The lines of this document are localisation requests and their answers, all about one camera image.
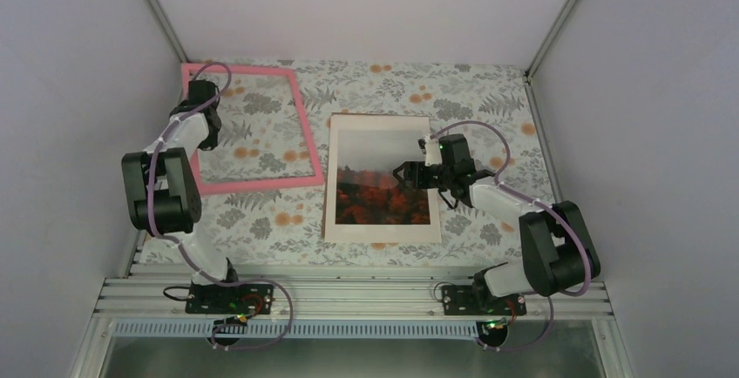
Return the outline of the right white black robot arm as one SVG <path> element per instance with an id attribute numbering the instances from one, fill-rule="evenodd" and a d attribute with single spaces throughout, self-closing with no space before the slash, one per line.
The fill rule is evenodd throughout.
<path id="1" fill-rule="evenodd" d="M 425 136 L 419 147 L 424 160 L 406 161 L 393 172 L 401 186 L 449 193 L 451 209 L 464 205 L 517 226 L 520 260 L 473 277 L 471 300 L 481 314 L 494 314 L 514 294 L 580 296 L 588 290 L 600 262 L 577 205 L 548 205 L 507 186 L 498 173 L 477 169 L 461 134 Z"/>

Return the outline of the floral patterned table mat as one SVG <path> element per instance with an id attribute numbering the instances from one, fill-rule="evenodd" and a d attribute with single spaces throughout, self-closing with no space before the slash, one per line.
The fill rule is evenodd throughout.
<path id="1" fill-rule="evenodd" d="M 421 115 L 433 129 L 455 125 L 479 168 L 534 198 L 553 189 L 521 70 L 491 64 L 402 64 L 282 60 L 295 72 L 317 154 L 326 163 L 332 115 Z M 223 182 L 312 173 L 283 77 L 209 73 L 226 87 L 219 146 L 200 157 L 203 177 Z M 438 243 L 332 243 L 322 234 L 323 186 L 206 196 L 198 235 L 233 263 L 353 267 L 494 265 L 520 257 L 512 225 L 460 206 L 440 213 Z"/>

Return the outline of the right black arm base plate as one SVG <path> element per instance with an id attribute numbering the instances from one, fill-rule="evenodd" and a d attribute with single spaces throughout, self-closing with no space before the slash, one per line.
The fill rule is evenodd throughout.
<path id="1" fill-rule="evenodd" d="M 444 284 L 440 296 L 444 314 L 450 316 L 512 316 L 526 315 L 525 297 L 511 294 L 495 297 L 487 291 L 475 291 L 473 286 Z"/>

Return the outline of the aluminium mounting rail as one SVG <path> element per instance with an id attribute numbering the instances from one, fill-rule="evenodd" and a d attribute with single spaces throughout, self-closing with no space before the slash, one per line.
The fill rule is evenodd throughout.
<path id="1" fill-rule="evenodd" d="M 163 296 L 166 286 L 179 278 L 106 280 L 93 308 L 97 316 L 183 317 L 184 302 Z M 435 321 L 445 317 L 438 302 L 440 287 L 434 280 L 300 278 L 279 279 L 270 316 L 288 317 L 295 308 L 298 320 Z M 519 319 L 544 320 L 550 312 L 558 320 L 611 320 L 614 311 L 603 284 L 581 297 L 555 295 L 525 297 L 526 314 Z"/>

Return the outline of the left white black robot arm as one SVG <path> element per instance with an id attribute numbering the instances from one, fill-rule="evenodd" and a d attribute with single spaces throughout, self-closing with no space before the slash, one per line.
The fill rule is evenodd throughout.
<path id="1" fill-rule="evenodd" d="M 182 300 L 229 313 L 241 304 L 243 291 L 230 260 L 199 230 L 203 206 L 192 168 L 196 151 L 218 145 L 219 99 L 215 83 L 189 81 L 165 130 L 144 151 L 127 153 L 121 168 L 133 226 L 170 244 L 193 269 Z"/>

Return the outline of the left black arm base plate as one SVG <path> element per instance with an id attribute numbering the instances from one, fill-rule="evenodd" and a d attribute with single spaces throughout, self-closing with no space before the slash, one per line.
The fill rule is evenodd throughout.
<path id="1" fill-rule="evenodd" d="M 269 314 L 275 288 L 268 284 L 238 287 L 192 284 L 186 299 L 188 314 L 223 314 L 226 316 Z"/>

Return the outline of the pink wooden photo frame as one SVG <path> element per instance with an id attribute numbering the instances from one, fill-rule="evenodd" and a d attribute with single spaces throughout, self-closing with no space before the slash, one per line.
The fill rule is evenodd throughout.
<path id="1" fill-rule="evenodd" d="M 324 181 L 295 72 L 252 65 L 181 66 L 182 85 L 217 84 L 218 145 L 193 155 L 203 195 L 319 186 Z"/>

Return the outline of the white passe-partout mat board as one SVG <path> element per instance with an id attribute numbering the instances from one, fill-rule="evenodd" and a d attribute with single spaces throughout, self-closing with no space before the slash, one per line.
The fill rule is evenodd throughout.
<path id="1" fill-rule="evenodd" d="M 431 222 L 429 225 L 338 225 L 335 223 L 337 142 L 340 130 L 412 130 L 428 135 L 431 122 L 425 116 L 394 116 L 337 113 L 331 116 L 329 156 L 324 209 L 324 239 L 332 243 L 438 243 L 441 240 L 440 211 L 437 192 L 428 193 Z"/>

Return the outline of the autumn forest photo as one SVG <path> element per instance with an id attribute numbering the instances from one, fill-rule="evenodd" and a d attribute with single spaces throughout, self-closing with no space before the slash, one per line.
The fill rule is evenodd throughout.
<path id="1" fill-rule="evenodd" d="M 337 142 L 335 223 L 429 225 L 428 193 L 402 186 L 393 171 L 423 154 L 412 130 L 340 130 Z"/>

